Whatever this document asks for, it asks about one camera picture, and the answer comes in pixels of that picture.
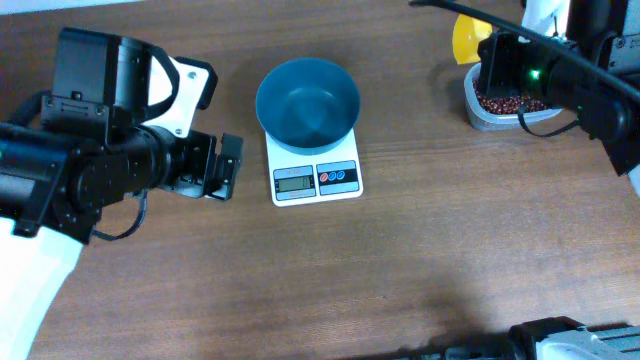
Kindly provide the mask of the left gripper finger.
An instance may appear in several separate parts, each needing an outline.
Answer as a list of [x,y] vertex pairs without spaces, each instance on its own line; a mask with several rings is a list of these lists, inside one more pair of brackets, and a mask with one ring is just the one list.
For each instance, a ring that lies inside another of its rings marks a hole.
[[220,156],[227,163],[240,165],[243,159],[244,139],[242,137],[224,133],[221,140]]
[[232,197],[235,161],[228,157],[217,157],[206,170],[204,195],[218,201],[228,201]]

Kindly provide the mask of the yellow measuring scoop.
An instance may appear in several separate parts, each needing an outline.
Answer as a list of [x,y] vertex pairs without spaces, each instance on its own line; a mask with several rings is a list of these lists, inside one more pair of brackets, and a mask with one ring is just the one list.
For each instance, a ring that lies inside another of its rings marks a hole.
[[491,36],[491,24],[460,14],[452,33],[452,51],[458,65],[480,62],[478,46]]

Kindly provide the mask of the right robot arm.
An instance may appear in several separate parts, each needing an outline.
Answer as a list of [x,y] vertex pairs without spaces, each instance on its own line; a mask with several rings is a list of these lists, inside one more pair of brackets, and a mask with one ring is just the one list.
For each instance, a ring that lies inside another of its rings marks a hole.
[[523,6],[522,27],[566,54],[501,29],[478,43],[479,92],[490,98],[528,95],[574,111],[571,124],[600,140],[616,173],[637,187],[639,103],[595,71],[639,86],[638,2],[531,0]]

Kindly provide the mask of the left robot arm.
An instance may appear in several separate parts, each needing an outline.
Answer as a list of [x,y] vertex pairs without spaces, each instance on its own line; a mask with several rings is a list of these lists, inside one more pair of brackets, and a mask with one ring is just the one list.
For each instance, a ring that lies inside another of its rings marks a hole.
[[218,82],[202,61],[77,28],[58,38],[50,89],[1,125],[1,355],[23,359],[105,207],[143,220],[151,190],[229,200],[243,141],[192,129]]

